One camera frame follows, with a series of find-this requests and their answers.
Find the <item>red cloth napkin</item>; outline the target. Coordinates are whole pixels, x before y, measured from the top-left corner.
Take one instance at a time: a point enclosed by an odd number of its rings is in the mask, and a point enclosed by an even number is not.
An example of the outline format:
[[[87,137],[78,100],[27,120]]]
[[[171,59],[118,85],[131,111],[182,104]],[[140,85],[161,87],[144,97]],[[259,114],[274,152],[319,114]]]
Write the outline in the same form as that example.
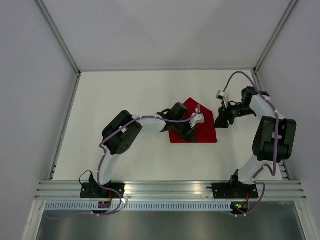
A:
[[[184,140],[180,137],[177,130],[169,131],[169,141],[172,144],[196,143],[196,144],[215,144],[218,142],[216,129],[214,128],[214,115],[205,106],[200,106],[200,113],[204,116],[204,123],[198,123],[195,130],[191,133],[194,140]]]

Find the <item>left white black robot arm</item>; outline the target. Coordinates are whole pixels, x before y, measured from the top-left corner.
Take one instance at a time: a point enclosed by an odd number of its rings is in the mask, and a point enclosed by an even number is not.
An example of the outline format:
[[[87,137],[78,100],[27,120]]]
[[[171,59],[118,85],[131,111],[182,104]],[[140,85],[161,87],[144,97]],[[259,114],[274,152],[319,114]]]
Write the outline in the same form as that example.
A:
[[[196,129],[204,123],[205,117],[200,106],[189,114],[188,108],[178,102],[154,115],[132,115],[127,110],[121,111],[102,131],[103,151],[97,171],[91,172],[88,182],[81,183],[82,199],[120,199],[125,193],[125,183],[111,180],[114,168],[122,154],[133,145],[139,134],[177,131],[184,141],[195,143]]]

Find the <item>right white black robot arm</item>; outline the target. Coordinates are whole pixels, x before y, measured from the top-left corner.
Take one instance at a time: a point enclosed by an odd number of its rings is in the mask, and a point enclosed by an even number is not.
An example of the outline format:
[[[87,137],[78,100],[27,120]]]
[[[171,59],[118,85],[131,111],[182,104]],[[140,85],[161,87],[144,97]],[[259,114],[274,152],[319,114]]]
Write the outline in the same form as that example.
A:
[[[275,176],[277,164],[290,158],[296,135],[297,122],[285,118],[272,104],[270,95],[254,87],[241,91],[241,101],[227,99],[224,91],[218,91],[221,100],[215,129],[227,129],[236,118],[254,115],[259,125],[252,143],[252,156],[246,164],[237,169],[229,182],[211,185],[215,199],[257,199],[257,177],[265,169]]]

